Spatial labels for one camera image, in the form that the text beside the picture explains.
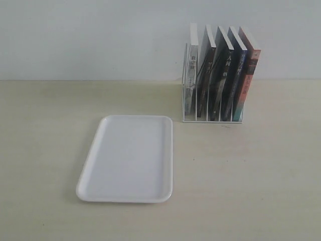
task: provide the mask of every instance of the beige table surface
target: beige table surface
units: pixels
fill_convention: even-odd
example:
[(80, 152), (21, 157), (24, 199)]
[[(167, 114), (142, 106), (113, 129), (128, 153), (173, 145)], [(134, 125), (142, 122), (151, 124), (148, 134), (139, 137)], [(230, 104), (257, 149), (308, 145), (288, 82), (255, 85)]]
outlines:
[[(0, 240), (321, 240), (321, 81), (254, 81), (243, 124), (181, 123), (179, 82), (0, 82)], [(85, 203), (101, 118), (174, 121), (161, 204)]]

